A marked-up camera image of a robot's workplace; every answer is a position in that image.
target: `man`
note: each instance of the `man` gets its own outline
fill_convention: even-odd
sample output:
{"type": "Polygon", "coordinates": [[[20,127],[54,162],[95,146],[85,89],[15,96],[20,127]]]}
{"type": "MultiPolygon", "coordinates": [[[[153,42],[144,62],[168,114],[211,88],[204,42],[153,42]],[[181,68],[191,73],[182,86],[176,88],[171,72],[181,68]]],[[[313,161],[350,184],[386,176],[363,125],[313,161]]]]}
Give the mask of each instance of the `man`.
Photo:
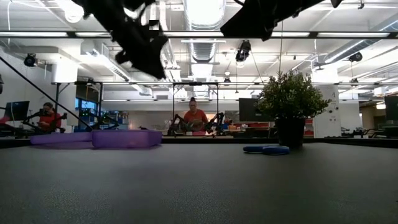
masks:
{"type": "Polygon", "coordinates": [[[189,111],[185,113],[184,121],[192,124],[193,131],[203,131],[203,123],[208,122],[205,112],[197,108],[197,101],[194,97],[189,101],[189,111]]]}
{"type": "Polygon", "coordinates": [[[55,110],[53,108],[52,103],[45,103],[43,105],[43,110],[48,114],[47,116],[41,116],[39,122],[37,123],[39,125],[39,127],[41,127],[43,129],[43,131],[53,131],[54,128],[60,128],[61,127],[61,119],[57,120],[55,122],[55,126],[51,127],[51,123],[53,122],[53,120],[55,120],[56,118],[61,117],[60,114],[57,113],[57,115],[55,115],[55,110]]]}

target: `blue disc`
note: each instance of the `blue disc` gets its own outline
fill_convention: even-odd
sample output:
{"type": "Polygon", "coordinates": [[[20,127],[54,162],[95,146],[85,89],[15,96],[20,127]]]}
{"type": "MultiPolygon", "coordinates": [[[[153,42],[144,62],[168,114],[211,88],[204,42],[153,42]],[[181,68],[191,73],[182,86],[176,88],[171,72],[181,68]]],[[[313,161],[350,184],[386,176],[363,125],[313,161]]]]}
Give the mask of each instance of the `blue disc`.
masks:
{"type": "Polygon", "coordinates": [[[286,155],[290,149],[287,146],[246,146],[244,152],[263,153],[267,155],[286,155]]]}

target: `pole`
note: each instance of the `pole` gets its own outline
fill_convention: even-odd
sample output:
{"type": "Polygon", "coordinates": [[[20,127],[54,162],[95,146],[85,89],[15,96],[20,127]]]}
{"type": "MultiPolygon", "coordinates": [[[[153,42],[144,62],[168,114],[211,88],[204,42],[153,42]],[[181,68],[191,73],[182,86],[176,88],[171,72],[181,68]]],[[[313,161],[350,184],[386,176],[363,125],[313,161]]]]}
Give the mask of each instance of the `pole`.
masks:
{"type": "Polygon", "coordinates": [[[219,88],[219,86],[218,86],[218,84],[216,86],[217,86],[217,114],[218,114],[218,88],[219,88]]]}
{"type": "MultiPolygon", "coordinates": [[[[17,73],[17,75],[19,75],[23,80],[27,81],[31,86],[33,86],[36,90],[38,90],[39,92],[41,92],[43,95],[45,95],[48,99],[50,99],[52,102],[54,103],[58,103],[58,101],[54,100],[50,95],[46,94],[46,92],[44,92],[42,89],[40,89],[35,83],[32,83],[32,81],[30,81],[28,78],[26,78],[21,72],[19,72],[16,68],[14,68],[10,63],[8,63],[4,58],[2,58],[0,56],[0,60],[5,63],[9,68],[11,68],[12,71],[14,71],[15,73],[17,73]]],[[[88,125],[85,121],[83,121],[82,119],[80,119],[77,115],[75,115],[72,111],[70,111],[68,108],[64,107],[62,104],[59,104],[59,106],[64,109],[66,112],[70,113],[72,116],[74,116],[76,119],[78,119],[79,121],[81,121],[84,125],[86,125],[87,127],[90,127],[90,125],[88,125]]]]}
{"type": "Polygon", "coordinates": [[[98,123],[102,124],[102,116],[101,116],[101,109],[102,109],[102,95],[104,92],[104,84],[99,84],[99,97],[98,97],[98,123]]]}
{"type": "Polygon", "coordinates": [[[56,89],[56,92],[55,92],[55,115],[57,115],[58,114],[58,100],[59,100],[59,98],[60,98],[60,86],[61,86],[61,83],[57,83],[57,89],[56,89]]]}
{"type": "Polygon", "coordinates": [[[175,84],[173,83],[173,116],[172,116],[172,118],[174,118],[174,87],[175,87],[175,84]]]}
{"type": "Polygon", "coordinates": [[[104,93],[104,83],[100,83],[99,84],[99,97],[98,97],[98,117],[101,117],[103,93],[104,93]]]}

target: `black plant pot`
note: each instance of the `black plant pot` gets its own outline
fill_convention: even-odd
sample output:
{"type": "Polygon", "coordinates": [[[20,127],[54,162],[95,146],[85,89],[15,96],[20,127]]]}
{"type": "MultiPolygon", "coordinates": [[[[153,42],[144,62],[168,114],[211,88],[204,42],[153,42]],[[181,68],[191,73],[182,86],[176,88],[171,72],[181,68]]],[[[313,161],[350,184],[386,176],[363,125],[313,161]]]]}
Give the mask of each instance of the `black plant pot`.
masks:
{"type": "Polygon", "coordinates": [[[276,119],[279,144],[291,148],[303,146],[305,119],[276,119]]]}

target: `potted plant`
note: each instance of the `potted plant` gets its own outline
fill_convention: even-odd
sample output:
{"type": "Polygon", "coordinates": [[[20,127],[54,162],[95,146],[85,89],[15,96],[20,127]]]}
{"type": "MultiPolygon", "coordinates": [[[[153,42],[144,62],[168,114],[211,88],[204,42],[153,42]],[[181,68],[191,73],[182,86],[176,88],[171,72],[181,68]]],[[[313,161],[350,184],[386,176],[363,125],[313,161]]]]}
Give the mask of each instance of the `potted plant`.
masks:
{"type": "Polygon", "coordinates": [[[302,73],[278,73],[270,77],[259,95],[257,108],[275,119],[279,144],[300,147],[303,144],[307,118],[325,111],[331,100],[324,100],[311,78],[302,73]]]}

